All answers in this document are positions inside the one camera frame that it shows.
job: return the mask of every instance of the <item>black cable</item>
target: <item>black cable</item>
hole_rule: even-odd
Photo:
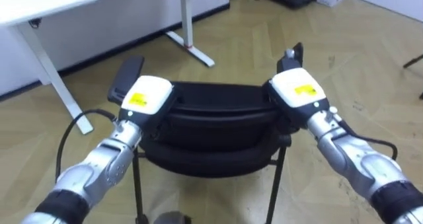
[[[413,64],[417,63],[418,61],[420,61],[421,59],[423,59],[423,55],[418,56],[418,57],[410,60],[409,62],[405,63],[405,65],[403,65],[403,68],[408,68],[411,65],[413,65]]]
[[[362,139],[364,141],[367,142],[372,142],[372,143],[376,143],[376,144],[380,144],[380,145],[386,145],[388,147],[390,147],[392,149],[392,160],[397,160],[398,157],[398,148],[396,145],[388,142],[388,141],[383,141],[383,140],[379,140],[379,139],[373,139],[373,138],[369,138],[369,137],[364,137],[362,135],[358,135],[344,120],[340,121],[339,126],[341,128],[344,128],[344,130],[349,133],[351,136],[358,138],[358,139]]]
[[[100,114],[102,116],[107,117],[111,122],[115,122],[116,121],[116,117],[115,115],[113,115],[113,113],[105,111],[103,109],[91,109],[91,110],[87,110],[84,111],[82,113],[80,113],[78,116],[76,116],[72,122],[68,125],[68,127],[65,130],[65,133],[63,134],[63,136],[61,137],[60,140],[60,144],[59,144],[59,149],[58,149],[58,155],[56,157],[56,178],[55,178],[55,182],[58,181],[59,175],[60,175],[60,169],[61,169],[61,155],[63,153],[63,148],[65,147],[65,142],[67,137],[69,136],[69,134],[71,133],[71,130],[73,128],[73,126],[78,122],[78,119],[81,118],[84,115],[87,114]]]

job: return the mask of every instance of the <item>wooden floor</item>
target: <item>wooden floor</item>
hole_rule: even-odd
[[[267,0],[233,0],[231,9],[194,25],[196,45],[216,66],[208,69],[161,37],[65,78],[83,109],[117,112],[106,94],[120,64],[146,58],[143,74],[180,81],[261,85],[276,72],[283,51],[305,46],[305,68],[330,101],[363,135],[399,146],[399,164],[423,189],[423,63],[401,65],[423,52],[422,23],[360,0],[331,9],[316,3],[290,11]],[[52,86],[0,104],[0,223],[18,223],[52,188],[56,149],[70,122]],[[72,131],[63,162],[81,161],[112,127],[89,116],[95,131]],[[388,149],[375,146],[389,154]],[[377,214],[336,175],[310,135],[293,137],[273,223],[380,223]],[[86,223],[134,223],[131,170]],[[194,224],[264,223],[274,167],[238,178],[205,180],[141,162],[145,212],[150,220],[180,210]]]

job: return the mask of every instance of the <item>chair leg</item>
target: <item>chair leg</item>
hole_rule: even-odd
[[[132,159],[132,171],[134,173],[134,190],[135,190],[135,202],[137,207],[137,218],[135,224],[148,224],[148,218],[143,212],[143,198],[141,193],[141,177],[139,175],[139,160],[138,160],[138,148],[134,151],[134,157]]]
[[[282,176],[282,169],[284,167],[285,154],[286,154],[286,147],[280,148],[278,160],[276,163],[275,176],[273,179],[272,193],[270,194],[270,203],[269,203],[269,209],[267,211],[266,224],[272,223],[273,213],[275,211],[276,199],[278,198],[278,190],[279,190],[280,179]]]

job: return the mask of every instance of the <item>white table leg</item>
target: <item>white table leg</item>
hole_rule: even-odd
[[[37,57],[38,61],[40,62],[38,65],[29,65],[29,66],[41,66],[44,69],[46,75],[48,76],[48,80],[52,83],[54,89],[60,96],[61,100],[65,104],[67,110],[71,114],[72,118],[75,118],[82,110],[80,109],[79,105],[73,99],[69,90],[67,90],[63,80],[61,80],[59,73],[57,72],[56,68],[54,67],[52,61],[48,57],[48,54],[42,47],[37,35],[34,33],[34,29],[28,23],[23,23],[19,25],[18,30],[23,36],[23,39],[28,44],[29,48],[32,50],[34,55]],[[81,130],[82,134],[89,133],[93,130],[93,126],[88,121],[86,116],[81,117],[77,125]]]
[[[199,49],[194,47],[192,35],[192,8],[191,0],[180,0],[180,8],[182,10],[182,29],[184,31],[183,38],[175,32],[167,32],[167,36],[176,43],[183,46],[193,56],[204,62],[208,67],[214,65],[214,61]]]

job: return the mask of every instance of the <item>chair seat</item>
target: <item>chair seat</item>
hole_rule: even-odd
[[[261,87],[173,85],[180,99],[156,136],[140,143],[156,165],[188,176],[238,176],[264,168],[279,148],[290,144],[290,133],[276,129],[285,120]]]

